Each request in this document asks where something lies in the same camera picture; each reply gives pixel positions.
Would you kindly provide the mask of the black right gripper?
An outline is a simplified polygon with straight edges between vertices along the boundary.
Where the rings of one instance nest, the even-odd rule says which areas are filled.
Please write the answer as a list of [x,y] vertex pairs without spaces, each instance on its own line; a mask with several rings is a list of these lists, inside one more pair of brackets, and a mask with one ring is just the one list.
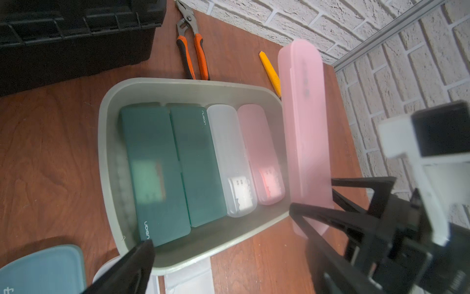
[[[317,294],[376,294],[378,287],[386,294],[407,294],[414,287],[431,294],[469,293],[469,229],[451,224],[447,244],[434,244],[419,193],[414,191],[411,201],[398,198],[391,194],[396,180],[331,179],[333,187],[372,192],[368,210],[335,189],[333,201],[344,211],[290,205],[291,218],[307,237],[305,256]],[[307,219],[349,233],[345,258]]]

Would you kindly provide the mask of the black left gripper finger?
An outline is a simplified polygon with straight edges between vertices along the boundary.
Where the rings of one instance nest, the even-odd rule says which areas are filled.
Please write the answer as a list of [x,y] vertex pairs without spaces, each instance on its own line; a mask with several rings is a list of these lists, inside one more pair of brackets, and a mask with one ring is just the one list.
[[154,257],[153,241],[142,241],[83,293],[145,294],[153,268]]

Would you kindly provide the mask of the blue-grey pencil case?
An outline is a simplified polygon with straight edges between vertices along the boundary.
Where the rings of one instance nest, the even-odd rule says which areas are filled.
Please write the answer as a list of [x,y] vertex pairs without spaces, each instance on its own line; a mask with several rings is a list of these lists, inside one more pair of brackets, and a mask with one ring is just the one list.
[[80,294],[86,289],[82,250],[50,247],[1,268],[2,294]]

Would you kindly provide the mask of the dark green pencil case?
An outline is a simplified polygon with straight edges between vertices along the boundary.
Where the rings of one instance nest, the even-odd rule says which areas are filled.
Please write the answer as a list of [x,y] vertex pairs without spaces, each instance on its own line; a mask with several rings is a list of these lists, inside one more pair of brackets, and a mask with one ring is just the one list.
[[193,105],[173,106],[170,116],[190,223],[199,227],[227,214],[207,112]]
[[155,247],[191,231],[169,110],[150,105],[121,109],[138,231]]

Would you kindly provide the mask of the pink pencil case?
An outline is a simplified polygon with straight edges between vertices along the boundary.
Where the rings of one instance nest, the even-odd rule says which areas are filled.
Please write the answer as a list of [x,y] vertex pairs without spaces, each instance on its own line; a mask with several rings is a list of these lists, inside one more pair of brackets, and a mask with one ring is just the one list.
[[297,39],[279,51],[278,64],[290,199],[334,208],[323,60]]
[[265,112],[259,105],[246,104],[238,109],[237,115],[258,203],[280,202],[286,191]]

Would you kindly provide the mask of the clear frosted pencil case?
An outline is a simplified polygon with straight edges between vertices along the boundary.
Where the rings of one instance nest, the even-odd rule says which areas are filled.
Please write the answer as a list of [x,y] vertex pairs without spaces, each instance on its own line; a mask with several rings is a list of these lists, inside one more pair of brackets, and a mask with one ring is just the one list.
[[227,215],[240,218],[258,204],[237,111],[230,105],[207,109]]

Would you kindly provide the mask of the grey-green storage tray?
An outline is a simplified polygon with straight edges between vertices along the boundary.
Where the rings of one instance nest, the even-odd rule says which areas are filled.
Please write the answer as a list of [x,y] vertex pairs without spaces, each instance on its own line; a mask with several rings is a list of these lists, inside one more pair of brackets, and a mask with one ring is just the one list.
[[[120,110],[132,104],[257,104],[266,114],[283,180],[288,180],[282,103],[270,90],[239,83],[169,78],[130,78],[113,86],[99,110],[97,150],[106,215],[121,255],[140,242],[127,150],[118,124]],[[183,238],[155,249],[152,272],[163,276],[189,267],[249,239],[287,218],[290,196],[258,206],[241,218],[224,217],[195,228]]]

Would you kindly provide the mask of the yellow utility knife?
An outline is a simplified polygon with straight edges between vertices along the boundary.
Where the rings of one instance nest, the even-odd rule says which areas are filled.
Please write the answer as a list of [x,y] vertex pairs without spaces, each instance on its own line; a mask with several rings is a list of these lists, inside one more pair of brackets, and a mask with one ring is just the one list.
[[281,84],[280,84],[280,78],[279,76],[277,75],[273,65],[271,64],[271,62],[269,61],[269,58],[268,56],[265,54],[265,52],[263,51],[260,51],[259,52],[259,58],[261,60],[261,63],[264,67],[264,70],[266,71],[267,73],[267,76],[270,80],[270,83],[272,85],[272,87],[274,88],[275,90],[275,93],[276,95],[281,98],[282,96],[282,92],[281,92]]

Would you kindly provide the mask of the black plastic toolbox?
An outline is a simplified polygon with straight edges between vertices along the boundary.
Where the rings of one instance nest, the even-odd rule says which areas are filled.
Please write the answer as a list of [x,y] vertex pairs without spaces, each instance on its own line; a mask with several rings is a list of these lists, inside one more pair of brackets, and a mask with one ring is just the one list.
[[149,59],[165,1],[2,1],[1,95]]

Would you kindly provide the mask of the aluminium corner post right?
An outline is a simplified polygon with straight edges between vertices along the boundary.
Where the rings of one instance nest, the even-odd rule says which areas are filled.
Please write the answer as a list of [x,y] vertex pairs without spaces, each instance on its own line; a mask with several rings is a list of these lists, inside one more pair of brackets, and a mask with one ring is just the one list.
[[351,50],[344,57],[336,61],[332,67],[335,72],[341,71],[344,67],[348,66],[362,55],[370,52],[378,45],[381,45],[389,38],[393,37],[403,29],[409,27],[414,22],[420,20],[425,15],[431,13],[435,9],[445,4],[445,0],[424,0],[419,1],[417,4],[408,9],[401,16],[394,19],[384,28],[380,29],[377,33]]

